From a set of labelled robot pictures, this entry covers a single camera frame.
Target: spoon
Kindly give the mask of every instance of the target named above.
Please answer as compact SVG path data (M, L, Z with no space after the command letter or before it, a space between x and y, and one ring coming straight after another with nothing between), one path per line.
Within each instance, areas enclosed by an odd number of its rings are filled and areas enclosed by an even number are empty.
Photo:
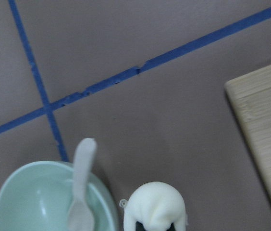
M94 139L82 140L74 155L73 202L68 211L69 231L93 231L94 216L86 203L86 185L97 145Z

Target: bowl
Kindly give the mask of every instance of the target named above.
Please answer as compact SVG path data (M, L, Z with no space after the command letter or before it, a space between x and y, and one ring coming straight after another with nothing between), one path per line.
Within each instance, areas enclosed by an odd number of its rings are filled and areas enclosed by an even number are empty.
M68 231L73 165L38 161L13 172L0 190L0 231ZM86 201L95 231L118 231L118 215L108 189L90 174Z

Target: blue painter's tape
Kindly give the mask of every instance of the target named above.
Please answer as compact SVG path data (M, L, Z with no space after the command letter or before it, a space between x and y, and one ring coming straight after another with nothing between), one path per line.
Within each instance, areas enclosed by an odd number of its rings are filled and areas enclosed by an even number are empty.
M23 47L24 47L24 50L25 50L25 53L26 53L26 56L28 59L28 62L31 65L31 71L32 71L37 89L39 91L40 97L42 99L52 134L54 136L54 139L57 142L57 147L59 149L61 159L62 159L62 161L68 161L68 157L67 157L67 153L66 153L66 150L65 150L65 147L63 144L63 140L62 140L58 125L56 123L55 117L53 115L53 112L51 110L48 96L47 96L41 75L39 73L32 49L30 47L29 40L28 40L27 35L25 33L25 28L22 24L21 17L19 15L16 3L14 0L9 0L9 4L10 4L10 8L11 8L18 32L19 32L21 42L23 44Z
M98 91L104 90L110 86L113 86L114 84L120 83L126 79L129 79L133 76L136 76L139 74L139 68L138 67L132 67L128 70L125 70L115 76L112 76L108 79L105 79L99 83L96 83L90 87L88 87L83 94L84 95L90 95L90 94L94 94Z
M144 72L150 70L156 66L164 64L168 61L176 59L182 55L185 55L189 52L197 50L201 47L207 46L213 42L216 42L224 37L237 33L243 29L246 29L250 26L263 22L271 18L271 7L263 10L259 13L256 13L250 17L242 19L236 23L233 23L229 26L226 26L220 30L214 31L210 34L207 34L201 38L198 38L190 43L187 43L181 47L178 47L172 51L166 52L160 56L157 56L151 60L148 60L144 66L139 70L139 72Z
M6 123L6 124L3 124L3 125L0 126L0 134L5 132L5 131L8 131L8 130L10 130L10 129L18 126L18 125L21 125L21 124L24 124L24 123L26 123L28 121L36 119L36 118L38 118L38 117L40 117L40 116L42 116L44 114L45 114L44 108L39 108L39 109L37 109L35 111L32 111L32 112L30 112L30 113L28 113L28 114L26 114L26 115L24 115L24 116L22 116L20 118L14 119L14 120Z
M16 22L16 25L17 25L17 28L20 30L19 33L22 34L22 43L25 47L25 52L28 56L28 60L30 62L30 65L31 65L31 68L32 68L32 72L34 73L34 76L39 76L39 72L38 72L38 69L37 69L37 66L36 66L36 63L35 63L35 60L34 60L34 57L33 57L33 53L31 52L31 48L29 46L29 43L28 43L28 40L27 40L27 37L25 35L25 31L23 29L23 26L22 26L22 23L21 23L21 20L20 20L20 16L19 16L19 13L17 11L17 8L16 8L16 5L15 5L15 2L13 0L9 0L9 3L10 3L10 6L11 6L11 10L13 12L13 15L15 17L15 22ZM73 93L67 97L64 97L58 101L55 101L54 103L51 103L49 104L48 102L48 98L47 98L47 95L45 95L46 97L44 97L43 95L41 95L42 97L42 101L44 103L44 108L40 108L40 109L37 109L29 114L26 114L18 119L15 119L11 122L8 122L2 126L0 126L0 134L2 132L5 132L5 131L8 131L18 125L21 125L23 123L26 123L30 120L33 120L39 116L42 116L44 114L47 114L48 116L48 120L49 120L49 123L50 123L50 126L51 126L51 129L52 129L52 132L55 136L55 139L57 140L58 142L58 148L60 150L60 153L63 153L61 154L61 157L62 159L65 159L64 157L64 153L65 152L65 148L64 148L64 145L62 143L62 139L61 139L61 136L60 136L60 133L59 133L59 130L58 130L58 127L57 127L57 124L56 124L56 121L54 119L54 116L53 116L53 113L52 111L54 110L57 110L59 108L62 108L64 107L65 105L67 104L71 104L77 100L80 100L90 94L93 94L93 93L96 93L98 91L101 91L103 89L106 89L110 86L113 86L114 84L117 84L117 83L120 83L130 77L133 77L141 72L144 72L144 71L147 71L147 70L150 70L156 66L159 66L161 64L164 64L168 61L171 61L175 58L178 58L182 55L185 55L191 51L194 51L196 49L199 49L201 47L204 47L206 45L209 45L215 41L218 41L226 36L229 36L229 35L232 35L236 32L239 32L243 29L246 29L250 26L253 26L255 24L258 24L262 21L265 21L267 19L271 18L271 7L266 9L266 10L263 10L257 14L254 14L248 18L245 18L243 20L240 20L236 23L233 23L229 26L226 26L220 30L217 30L215 32L212 32L206 36L203 36L201 38L198 38L190 43L187 43L181 47L178 47L172 51L169 51L165 54L162 54L160 56L157 56L151 60L148 60L145 65L142 67L142 68L137 68L137 67L132 67L126 71L123 71L115 76L112 76L106 80L103 80L97 84L94 84L88 88L86 88L85 91L83 92L76 92L76 93ZM37 78L36 79L36 82L37 82L37 87L39 88L38 90L44 90L44 87L43 87L43 84L42 84L42 81L41 81L41 78Z
M77 100L80 100L86 96L89 96L91 94L94 94L98 91L104 90L108 87L113 86L114 84L118 84L126 79L129 79L133 76L138 75L139 73L139 68L134 66L132 68L129 68L128 70L125 70L117 75L114 75L108 79L105 79L101 82L98 82L88 88L86 88L83 92L76 92L73 93L69 96L66 96L60 100L57 100L53 103L51 103L51 109L52 110L57 110L61 107L64 107L65 105L71 104Z

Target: cutting board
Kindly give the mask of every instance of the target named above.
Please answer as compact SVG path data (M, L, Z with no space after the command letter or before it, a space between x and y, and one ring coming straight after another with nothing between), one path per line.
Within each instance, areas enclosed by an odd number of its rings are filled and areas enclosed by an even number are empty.
M271 198L271 65L225 88Z

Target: gray tile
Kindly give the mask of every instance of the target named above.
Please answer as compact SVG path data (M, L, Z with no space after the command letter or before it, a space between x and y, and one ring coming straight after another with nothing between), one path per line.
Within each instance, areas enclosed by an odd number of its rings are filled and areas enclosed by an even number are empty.
M17 168L40 160L60 160L45 116L0 134L0 188Z
M270 63L268 20L59 109L66 149L97 140L93 171L116 203L160 180L182 193L189 231L270 231L271 208L223 87Z
M262 1L17 1L51 101L271 6Z
M0 125L42 106L7 1L0 1Z

